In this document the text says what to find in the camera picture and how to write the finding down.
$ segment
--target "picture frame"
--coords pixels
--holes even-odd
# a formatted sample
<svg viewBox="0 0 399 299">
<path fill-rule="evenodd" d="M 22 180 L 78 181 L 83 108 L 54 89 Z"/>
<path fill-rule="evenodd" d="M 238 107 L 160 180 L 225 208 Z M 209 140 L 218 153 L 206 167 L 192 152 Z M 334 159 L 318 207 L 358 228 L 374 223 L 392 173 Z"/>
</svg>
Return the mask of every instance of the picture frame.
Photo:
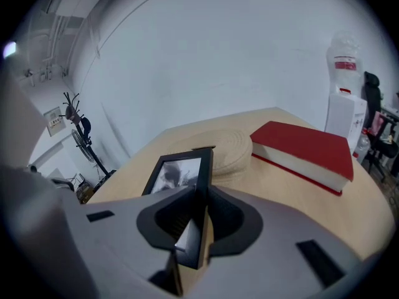
<svg viewBox="0 0 399 299">
<path fill-rule="evenodd" d="M 211 184 L 212 148 L 199 148 L 184 153 L 160 156 L 144 188 L 142 196 L 156 194 L 179 186 L 195 187 L 191 219 L 175 244 L 179 264 L 193 269 L 202 266 L 203 231 L 206 231 L 206 196 Z"/>
</svg>

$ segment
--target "black chair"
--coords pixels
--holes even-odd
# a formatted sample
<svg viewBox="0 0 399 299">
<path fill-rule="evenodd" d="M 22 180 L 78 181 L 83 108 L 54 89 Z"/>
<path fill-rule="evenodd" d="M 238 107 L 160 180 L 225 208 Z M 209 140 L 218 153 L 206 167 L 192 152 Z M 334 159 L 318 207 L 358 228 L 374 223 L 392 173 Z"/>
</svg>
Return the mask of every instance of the black chair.
<svg viewBox="0 0 399 299">
<path fill-rule="evenodd" d="M 376 75 L 364 72 L 364 77 L 365 93 L 368 106 L 368 119 L 365 127 L 368 129 L 373 123 L 375 112 L 381 112 L 381 91 L 378 88 L 378 86 L 380 85 L 380 81 Z M 399 147 L 395 142 L 393 142 L 392 144 L 388 144 L 380 140 L 380 137 L 388 123 L 391 124 L 391 134 L 394 133 L 393 129 L 396 125 L 396 121 L 394 119 L 383 115 L 380 116 L 381 118 L 383 118 L 383 124 L 380 127 L 378 134 L 376 136 L 372 134 L 367 135 L 370 139 L 370 148 L 372 152 L 369 152 L 367 154 L 366 159 L 368 159 L 370 162 L 370 166 L 368 167 L 368 173 L 370 174 L 372 166 L 375 165 L 375 167 L 382 175 L 381 182 L 383 183 L 385 180 L 385 173 L 380 164 L 380 160 L 383 155 L 387 156 L 388 158 L 394 158 L 398 154 Z"/>
</svg>

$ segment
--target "red book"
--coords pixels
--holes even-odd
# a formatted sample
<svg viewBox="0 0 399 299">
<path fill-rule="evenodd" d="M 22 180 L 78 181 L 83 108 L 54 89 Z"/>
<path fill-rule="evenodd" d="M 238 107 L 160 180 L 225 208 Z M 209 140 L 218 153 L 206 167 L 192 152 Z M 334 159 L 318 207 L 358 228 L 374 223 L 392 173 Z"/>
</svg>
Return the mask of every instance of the red book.
<svg viewBox="0 0 399 299">
<path fill-rule="evenodd" d="M 276 121 L 252 135 L 252 155 L 341 195 L 353 181 L 352 157 L 346 138 Z"/>
</svg>

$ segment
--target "photo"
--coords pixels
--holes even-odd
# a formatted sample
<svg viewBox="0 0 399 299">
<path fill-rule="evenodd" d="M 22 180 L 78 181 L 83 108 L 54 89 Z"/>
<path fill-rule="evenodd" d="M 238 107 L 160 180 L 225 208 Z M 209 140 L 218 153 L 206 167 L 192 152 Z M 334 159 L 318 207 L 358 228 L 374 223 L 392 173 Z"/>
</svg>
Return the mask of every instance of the photo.
<svg viewBox="0 0 399 299">
<path fill-rule="evenodd" d="M 196 185 L 201 158 L 164 162 L 151 194 L 180 186 Z"/>
</svg>

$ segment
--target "wooden table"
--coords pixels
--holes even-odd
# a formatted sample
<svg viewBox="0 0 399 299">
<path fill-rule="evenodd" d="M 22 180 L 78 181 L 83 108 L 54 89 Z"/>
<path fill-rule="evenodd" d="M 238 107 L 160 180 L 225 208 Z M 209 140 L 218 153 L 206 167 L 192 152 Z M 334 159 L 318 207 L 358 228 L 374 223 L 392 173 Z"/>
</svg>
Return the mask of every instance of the wooden table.
<svg viewBox="0 0 399 299">
<path fill-rule="evenodd" d="M 271 120 L 312 128 L 300 118 L 278 108 L 239 113 L 170 128 L 120 168 L 89 203 L 141 196 L 158 158 L 166 154 L 169 145 L 177 140 L 222 128 L 240 129 L 251 134 Z M 341 238 L 364 259 L 389 242 L 395 223 L 383 194 L 355 159 L 353 171 L 353 182 L 348 183 L 342 196 L 337 197 L 291 173 L 251 157 L 251 164 L 244 178 L 231 183 L 229 187 L 304 212 Z"/>
</svg>

